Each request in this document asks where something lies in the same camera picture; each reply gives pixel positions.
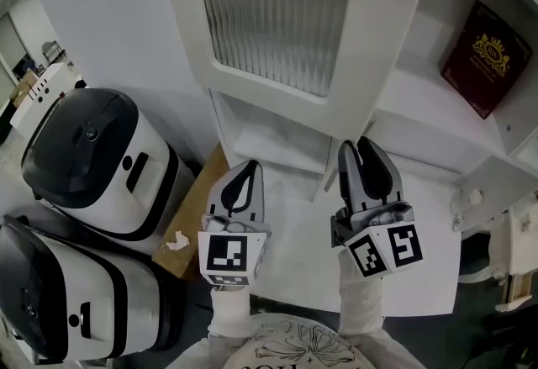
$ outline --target ribbed glass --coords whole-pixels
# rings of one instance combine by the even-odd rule
[[[347,0],[205,0],[222,64],[327,95]]]

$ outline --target black appliance lid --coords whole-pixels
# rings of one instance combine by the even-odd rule
[[[67,355],[66,284],[49,248],[19,221],[0,226],[0,308],[18,335],[51,360]]]
[[[124,94],[71,90],[35,131],[24,153],[23,178],[57,206],[86,208],[107,189],[137,123],[138,108]]]

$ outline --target gold emblem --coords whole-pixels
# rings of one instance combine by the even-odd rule
[[[509,69],[509,56],[503,55],[504,46],[500,39],[491,38],[488,40],[484,33],[480,40],[472,44],[472,48],[501,76]]]

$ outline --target white cabinet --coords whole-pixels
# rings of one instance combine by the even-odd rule
[[[171,0],[230,163],[308,201],[366,131],[400,169],[480,187],[460,229],[538,189],[538,0],[480,1],[534,51],[486,120],[440,76],[474,0]]]

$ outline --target dark red book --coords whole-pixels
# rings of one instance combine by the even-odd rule
[[[531,56],[529,44],[477,0],[441,75],[485,119]]]

